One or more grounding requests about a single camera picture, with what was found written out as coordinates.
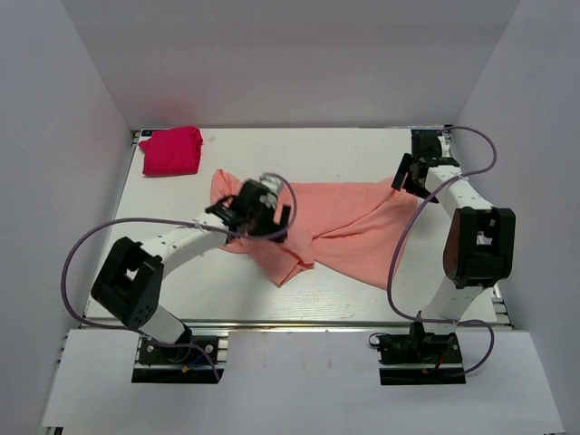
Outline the salmon pink t shirt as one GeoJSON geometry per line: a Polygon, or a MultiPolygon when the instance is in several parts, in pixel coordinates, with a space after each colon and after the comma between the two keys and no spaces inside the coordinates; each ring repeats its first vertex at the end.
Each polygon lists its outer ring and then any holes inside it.
{"type": "Polygon", "coordinates": [[[418,200],[392,181],[295,183],[297,218],[282,244],[235,239],[223,250],[247,255],[276,286],[319,263],[385,288],[392,255],[418,200]]]}

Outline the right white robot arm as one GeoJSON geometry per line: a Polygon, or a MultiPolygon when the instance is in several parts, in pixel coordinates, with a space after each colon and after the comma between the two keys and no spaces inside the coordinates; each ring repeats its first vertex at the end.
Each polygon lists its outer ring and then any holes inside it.
{"type": "Polygon", "coordinates": [[[471,304],[512,271],[516,215],[498,208],[470,184],[472,178],[491,171],[498,150],[490,148],[491,161],[482,169],[465,171],[443,140],[452,127],[411,132],[411,150],[403,155],[391,184],[395,190],[420,198],[417,212],[430,203],[441,206],[450,218],[442,254],[444,277],[430,303],[407,320],[422,330],[409,339],[411,354],[427,362],[439,354],[439,335],[453,334],[464,324],[471,304]]]}

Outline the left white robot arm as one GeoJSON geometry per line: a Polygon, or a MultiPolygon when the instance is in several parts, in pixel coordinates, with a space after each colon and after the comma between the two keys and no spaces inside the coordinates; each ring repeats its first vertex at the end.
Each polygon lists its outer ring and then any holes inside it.
{"type": "Polygon", "coordinates": [[[92,298],[126,329],[148,336],[171,361],[183,361],[191,351],[191,331],[160,304],[164,279],[235,239],[284,242],[297,212],[295,202],[280,200],[290,188],[283,177],[264,173],[190,221],[173,222],[168,233],[116,240],[92,285],[92,298]]]}

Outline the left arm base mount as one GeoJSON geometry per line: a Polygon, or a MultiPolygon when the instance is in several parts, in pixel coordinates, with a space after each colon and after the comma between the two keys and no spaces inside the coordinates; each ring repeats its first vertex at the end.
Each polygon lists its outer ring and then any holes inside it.
{"type": "Polygon", "coordinates": [[[227,336],[193,335],[196,347],[175,348],[140,339],[131,382],[135,384],[218,384],[226,368],[227,336]]]}

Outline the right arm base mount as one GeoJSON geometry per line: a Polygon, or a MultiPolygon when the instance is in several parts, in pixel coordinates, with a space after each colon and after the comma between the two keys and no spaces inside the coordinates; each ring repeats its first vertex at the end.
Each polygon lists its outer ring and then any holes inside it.
{"type": "Polygon", "coordinates": [[[413,324],[407,333],[372,333],[379,354],[382,386],[460,385],[466,382],[459,339],[455,333],[427,333],[413,324]]]}

